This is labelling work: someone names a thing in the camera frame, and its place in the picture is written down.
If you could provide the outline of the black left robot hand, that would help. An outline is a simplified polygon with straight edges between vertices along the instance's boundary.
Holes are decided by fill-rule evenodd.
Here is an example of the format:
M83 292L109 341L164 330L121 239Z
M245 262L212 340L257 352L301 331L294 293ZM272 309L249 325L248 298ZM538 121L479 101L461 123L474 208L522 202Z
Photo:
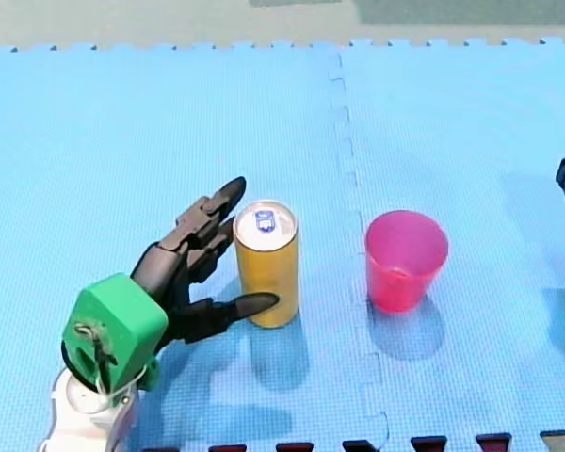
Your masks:
M279 302L279 296L271 292L252 292L227 302L189 298L189 286L204 283L233 243L234 219L229 214L245 190L246 179L239 176L213 196L200 197L175 220L173 230L152 243L138 260L131 278L168 318L156 351L174 340L190 344L223 333L234 322Z

